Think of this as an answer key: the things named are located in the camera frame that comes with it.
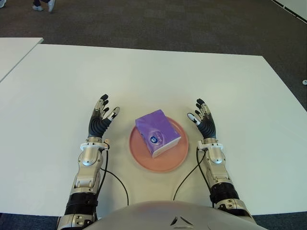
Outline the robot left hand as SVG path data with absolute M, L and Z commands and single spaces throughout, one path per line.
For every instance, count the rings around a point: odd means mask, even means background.
M 102 95 L 96 102 L 88 126 L 88 138 L 101 138 L 110 126 L 111 122 L 119 114 L 120 108 L 115 107 L 108 116 L 105 116 L 106 112 L 109 111 L 109 107 L 106 107 L 107 104 L 107 94 Z

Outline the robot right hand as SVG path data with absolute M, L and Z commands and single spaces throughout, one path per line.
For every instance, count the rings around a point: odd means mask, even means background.
M 187 117 L 196 125 L 204 139 L 216 138 L 216 127 L 208 105 L 199 98 L 196 100 L 196 107 L 196 115 L 187 113 Z

